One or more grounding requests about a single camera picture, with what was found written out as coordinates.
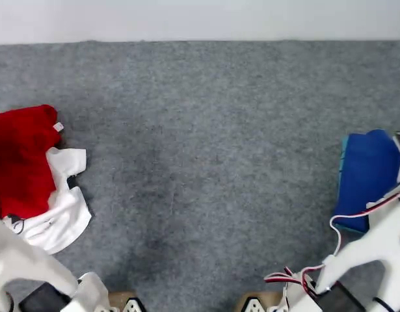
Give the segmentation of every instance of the gray carpet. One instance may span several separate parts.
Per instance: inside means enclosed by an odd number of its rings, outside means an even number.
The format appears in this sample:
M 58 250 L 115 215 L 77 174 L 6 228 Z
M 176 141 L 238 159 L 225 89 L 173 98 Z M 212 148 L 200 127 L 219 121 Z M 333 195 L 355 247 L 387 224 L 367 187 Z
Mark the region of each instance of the gray carpet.
M 88 150 L 94 218 L 57 259 L 149 311 L 230 311 L 334 249 L 341 139 L 400 129 L 400 42 L 0 46 L 0 112 L 41 103 Z M 344 280 L 366 303 L 381 274 Z

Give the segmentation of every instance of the white cloth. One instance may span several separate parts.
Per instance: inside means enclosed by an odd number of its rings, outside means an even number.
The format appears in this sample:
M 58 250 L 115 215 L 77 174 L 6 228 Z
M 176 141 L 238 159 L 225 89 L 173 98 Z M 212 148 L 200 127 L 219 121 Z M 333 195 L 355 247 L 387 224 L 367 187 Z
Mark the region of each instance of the white cloth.
M 91 219 L 80 188 L 67 184 L 70 176 L 85 170 L 86 151 L 50 148 L 46 157 L 57 188 L 48 199 L 49 211 L 14 224 L 6 217 L 4 222 L 29 244 L 55 254 L 75 241 Z

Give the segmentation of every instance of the cable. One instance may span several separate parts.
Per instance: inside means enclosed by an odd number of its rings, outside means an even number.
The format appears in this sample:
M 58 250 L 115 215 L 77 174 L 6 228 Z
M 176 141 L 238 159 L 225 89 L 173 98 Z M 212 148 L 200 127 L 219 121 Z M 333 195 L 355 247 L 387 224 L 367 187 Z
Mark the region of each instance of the cable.
M 332 228 L 336 233 L 337 233 L 337 246 L 336 249 L 334 250 L 333 255 L 336 256 L 337 253 L 339 252 L 340 248 L 341 248 L 341 233 L 340 231 L 335 227 L 335 225 L 333 224 L 333 221 L 335 221 L 335 219 L 338 218 L 359 218 L 361 216 L 367 216 L 369 214 L 371 214 L 373 211 L 376 211 L 378 208 L 381 208 L 384 204 L 389 203 L 391 201 L 393 201 L 394 199 L 398 198 L 400 195 L 400 191 L 398 193 L 395 193 L 392 196 L 389 196 L 388 198 L 386 198 L 385 200 L 382 200 L 380 203 L 377 203 L 376 205 L 367 208 L 366 210 L 362 211 L 361 213 L 356 213 L 356 214 L 350 214 L 350 215 L 344 215 L 344 214 L 337 214 L 333 217 L 331 217 L 330 219 L 330 228 Z M 265 276 L 264 280 L 266 283 L 278 283 L 278 282 L 285 282 L 285 283 L 296 283 L 296 284 L 301 284 L 302 287 L 304 288 L 305 292 L 310 295 L 310 296 L 316 296 L 316 294 L 314 293 L 314 291 L 312 289 L 309 288 L 308 283 L 305 280 L 305 276 L 307 275 L 308 272 L 313 272 L 313 271 L 317 271 L 320 270 L 324 267 L 324 264 L 321 265 L 317 265 L 317 266 L 307 266 L 306 268 L 303 268 L 300 272 L 301 275 L 301 279 L 295 279 L 293 278 L 293 273 L 292 271 L 285 266 L 284 271 L 285 273 L 281 273 L 281 272 L 275 272 L 272 274 L 269 274 L 267 276 Z
M 381 208 L 384 204 L 390 203 L 393 200 L 395 200 L 396 198 L 398 198 L 399 195 L 400 195 L 400 192 L 398 192 L 398 193 L 396 193 L 396 194 L 394 194 L 392 196 L 389 196 L 385 200 L 382 200 L 380 203 L 377 203 L 376 205 L 374 205 L 374 206 L 372 206 L 370 208 L 367 208 L 366 210 L 362 211 L 361 213 L 350 214 L 350 215 L 337 214 L 335 216 L 332 216 L 331 219 L 330 219 L 330 228 L 332 228 L 337 233 L 337 246 L 336 246 L 336 249 L 334 250 L 334 253 L 332 255 L 336 256 L 338 254 L 340 248 L 341 248 L 341 233 L 338 230 L 338 228 L 336 228 L 335 225 L 333 224 L 333 221 L 335 219 L 338 219 L 338 218 L 359 218 L 361 216 L 370 215 L 373 211 L 376 211 L 377 209 Z M 304 287 L 304 289 L 305 289 L 305 291 L 307 293 L 309 291 L 309 288 L 308 288 L 307 282 L 305 280 L 305 275 L 307 274 L 307 272 L 313 272 L 313 271 L 316 271 L 316 270 L 320 270 L 324 266 L 325 266 L 324 264 L 317 265 L 315 267 L 314 266 L 309 266 L 309 267 L 307 266 L 306 268 L 303 268 L 301 270 L 301 278 L 302 278 L 301 279 L 301 283 L 302 283 L 302 286 Z
M 338 218 L 359 218 L 361 216 L 367 216 L 367 215 L 371 214 L 373 211 L 375 211 L 376 209 L 381 208 L 385 203 L 389 203 L 392 200 L 394 200 L 396 197 L 398 197 L 398 195 L 400 195 L 400 192 L 398 192 L 398 193 L 386 198 L 385 200 L 382 200 L 380 203 L 377 203 L 376 205 L 374 205 L 374 206 L 362 211 L 361 213 L 350 214 L 350 215 L 337 214 L 336 216 L 331 217 L 331 219 L 330 219 L 330 228 L 332 228 L 337 233 L 337 238 L 338 238 L 337 246 L 336 246 L 336 249 L 334 250 L 333 255 L 334 256 L 337 255 L 337 253 L 339 252 L 340 247 L 341 247 L 341 233 L 333 224 L 333 221 L 335 219 L 338 219 Z

